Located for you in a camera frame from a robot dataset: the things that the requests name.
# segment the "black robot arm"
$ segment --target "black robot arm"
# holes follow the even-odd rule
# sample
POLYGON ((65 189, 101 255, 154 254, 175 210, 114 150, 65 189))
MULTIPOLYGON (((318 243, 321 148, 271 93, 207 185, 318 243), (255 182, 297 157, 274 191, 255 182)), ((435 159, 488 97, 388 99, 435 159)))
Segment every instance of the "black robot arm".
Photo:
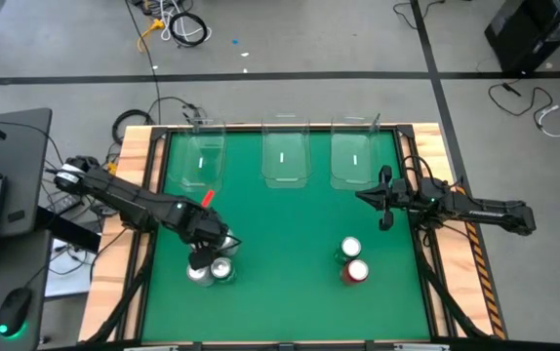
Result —
POLYGON ((519 235, 530 235, 536 230, 534 213, 522 201, 474 199, 452 191, 447 183, 432 177, 422 177, 414 190, 407 179, 392 179, 389 166, 381 168, 379 181, 378 186, 358 191, 356 196, 383 211, 381 230, 388 230, 393 224, 391 208, 410 210, 417 216, 418 224, 425 227, 440 227, 444 221, 453 219, 498 225, 519 235))
POLYGON ((58 189, 102 201, 119 211, 125 227, 151 232, 161 224, 178 233, 196 248, 189 257, 194 269, 210 264, 229 235, 213 209, 184 196, 152 193, 103 170, 93 157, 68 158, 54 173, 58 189))

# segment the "soda can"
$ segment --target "soda can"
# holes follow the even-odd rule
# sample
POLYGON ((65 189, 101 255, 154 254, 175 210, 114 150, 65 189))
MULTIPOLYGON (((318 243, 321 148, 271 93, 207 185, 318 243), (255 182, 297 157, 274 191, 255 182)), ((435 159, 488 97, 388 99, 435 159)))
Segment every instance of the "soda can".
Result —
POLYGON ((340 272, 340 278, 349 286, 366 281, 368 276, 369 266, 362 259, 349 261, 340 272))
POLYGON ((335 261, 345 265, 350 260, 358 258, 361 252, 360 242, 354 237, 346 237, 340 242, 335 251, 335 261))
POLYGON ((215 277, 211 274, 211 268, 208 266, 200 269, 193 269, 191 265, 188 264, 186 266, 186 276, 190 281, 200 287, 209 287, 215 281, 215 277))
POLYGON ((238 249, 237 241, 232 238, 232 230, 228 230, 223 244, 221 244, 220 254, 226 257, 232 257, 237 253, 238 249))
POLYGON ((236 271, 232 265, 232 260, 227 257, 219 257, 211 264, 211 274, 215 277, 218 283, 230 283, 236 278, 236 271))

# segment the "concrete floor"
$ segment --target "concrete floor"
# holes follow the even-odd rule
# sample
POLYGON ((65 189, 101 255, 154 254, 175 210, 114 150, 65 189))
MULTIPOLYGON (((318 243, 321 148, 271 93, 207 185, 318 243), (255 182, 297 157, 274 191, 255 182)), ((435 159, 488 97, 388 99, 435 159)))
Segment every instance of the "concrete floor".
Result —
MULTIPOLYGON (((431 7, 425 23, 439 71, 474 72, 478 62, 481 71, 499 71, 483 30, 502 2, 450 0, 431 7)), ((426 72, 419 36, 392 13, 394 3, 198 0, 194 13, 213 29, 212 38, 179 50, 155 33, 150 51, 159 74, 426 72)), ((414 21, 410 8, 405 11, 414 21)), ((0 77, 149 74, 136 41, 122 1, 7 0, 0 13, 0 77)), ((560 71, 560 49, 547 62, 542 70, 560 71)), ((560 139, 540 133, 530 115, 512 117, 496 108, 487 90, 498 82, 442 84, 474 195, 524 199, 536 213, 539 229, 527 238, 482 228, 509 336, 560 342, 560 139)), ((523 108, 534 86, 560 104, 560 79, 522 81, 516 88, 524 97, 498 99, 523 108)), ((312 121, 381 112, 384 121, 441 123, 428 79, 163 83, 161 95, 201 104, 227 122, 257 122, 278 112, 312 121)), ((146 109, 154 99, 150 83, 9 85, 0 86, 0 113, 50 107, 52 137, 64 156, 103 158, 115 117, 146 109), (80 127, 87 124, 92 128, 80 127)), ((178 105, 163 105, 164 123, 179 117, 178 105)), ((560 132, 560 111, 545 125, 560 132)), ((49 157, 54 160, 52 149, 49 157)), ((84 303, 84 296, 47 302, 43 333, 54 338, 51 346, 75 341, 84 303)))

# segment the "green table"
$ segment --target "green table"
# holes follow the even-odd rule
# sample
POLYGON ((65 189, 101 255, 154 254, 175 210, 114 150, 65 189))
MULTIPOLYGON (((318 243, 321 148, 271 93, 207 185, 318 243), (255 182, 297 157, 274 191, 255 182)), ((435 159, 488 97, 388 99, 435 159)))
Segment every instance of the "green table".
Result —
MULTIPOLYGON (((378 136, 381 164, 399 176, 393 129, 378 136)), ((178 134, 168 136, 164 173, 176 172, 178 134)), ((261 134, 226 134, 222 187, 213 208, 243 240, 231 285, 201 288, 185 274, 189 247, 161 228, 141 329, 143 342, 429 339, 428 317, 408 219, 381 213, 330 181, 331 135, 310 134, 312 174, 303 188, 274 189, 261 175, 261 134), (369 264, 367 282, 348 287, 333 255, 355 236, 369 264)), ((200 201, 168 176, 162 190, 200 201)))

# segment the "clear plastic bin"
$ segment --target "clear plastic bin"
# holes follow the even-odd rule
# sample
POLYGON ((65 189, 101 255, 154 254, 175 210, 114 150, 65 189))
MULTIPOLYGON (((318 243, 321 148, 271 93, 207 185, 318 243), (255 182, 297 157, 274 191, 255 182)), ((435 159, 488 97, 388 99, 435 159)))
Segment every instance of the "clear plastic bin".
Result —
POLYGON ((330 183, 339 190, 364 190, 378 182, 380 116, 332 120, 330 183))
POLYGON ((301 188, 310 177, 309 121, 293 114, 262 120, 261 173, 271 188, 301 188))
POLYGON ((168 171, 168 178, 186 192, 219 191, 225 163, 225 122, 204 118, 179 133, 173 156, 177 165, 168 171))

